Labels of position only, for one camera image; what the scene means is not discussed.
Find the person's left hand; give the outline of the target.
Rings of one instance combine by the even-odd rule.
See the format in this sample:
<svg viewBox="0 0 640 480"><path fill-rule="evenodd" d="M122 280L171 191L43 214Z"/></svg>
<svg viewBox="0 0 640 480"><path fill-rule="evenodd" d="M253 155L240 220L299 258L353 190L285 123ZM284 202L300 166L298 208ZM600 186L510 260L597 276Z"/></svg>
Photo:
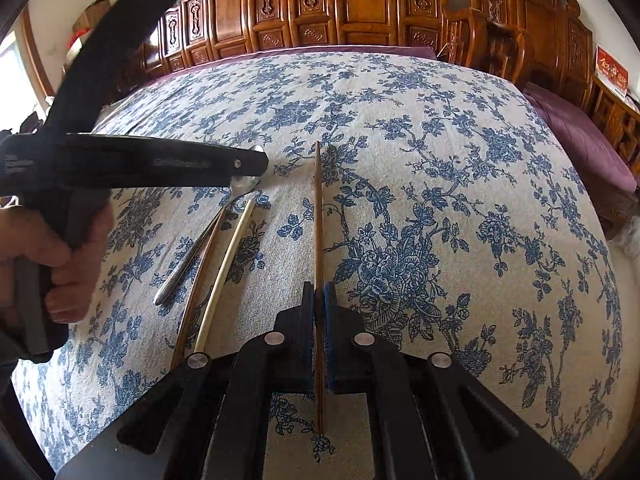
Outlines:
<svg viewBox="0 0 640 480"><path fill-rule="evenodd" d="M14 306L14 260L18 257L51 269L53 288L44 300L51 320L58 324L81 321L89 310L113 226L113 208L106 205L94 216L85 243L72 249L52 231L39 212L22 206L3 208L1 326L9 330L20 326L18 309Z"/></svg>

